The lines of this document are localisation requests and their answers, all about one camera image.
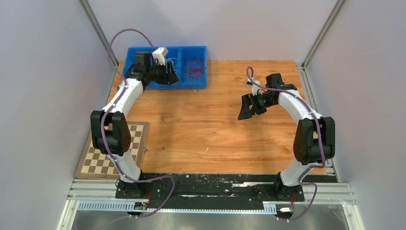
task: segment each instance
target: blue bin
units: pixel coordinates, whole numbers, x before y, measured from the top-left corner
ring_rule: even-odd
[[[180,81],[173,85],[151,82],[147,89],[201,89],[207,87],[207,57],[205,46],[168,46],[165,58],[176,58],[173,69]],[[136,52],[152,52],[151,47],[130,47],[125,58],[123,74],[132,64]]]

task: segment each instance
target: red string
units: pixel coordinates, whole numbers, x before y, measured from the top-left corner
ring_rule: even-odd
[[[204,73],[204,62],[201,59],[198,59],[197,57],[192,57],[190,60],[186,62],[186,69],[185,72],[190,76],[190,80],[188,83],[188,87],[192,90],[193,94],[197,94],[197,92],[194,92],[194,90],[191,88],[191,83],[194,82],[199,82],[199,77]]]

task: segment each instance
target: wooden chessboard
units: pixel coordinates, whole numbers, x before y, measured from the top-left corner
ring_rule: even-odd
[[[142,157],[147,143],[148,122],[127,122],[131,134],[130,151],[134,162],[141,168]],[[75,174],[79,179],[118,179],[119,173],[106,155],[93,147],[91,135],[83,151]]]

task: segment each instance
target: wall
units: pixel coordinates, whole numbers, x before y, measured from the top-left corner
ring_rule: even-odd
[[[308,68],[365,229],[404,229],[406,1],[349,0]]]
[[[112,82],[78,1],[0,8],[0,229],[53,230]]]
[[[217,60],[303,61],[336,0],[89,0],[110,40],[135,28],[156,46],[206,45]],[[134,32],[113,50],[125,59],[129,45],[148,46]]]

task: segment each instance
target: wooden table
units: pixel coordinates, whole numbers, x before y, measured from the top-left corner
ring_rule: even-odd
[[[293,61],[207,61],[207,88],[146,90],[134,103],[127,121],[150,123],[144,172],[277,173],[293,158],[296,124],[279,105],[262,115],[238,121],[247,66],[265,84],[281,73],[304,97]],[[122,79],[115,76],[110,100]],[[313,173],[325,173],[314,170]]]

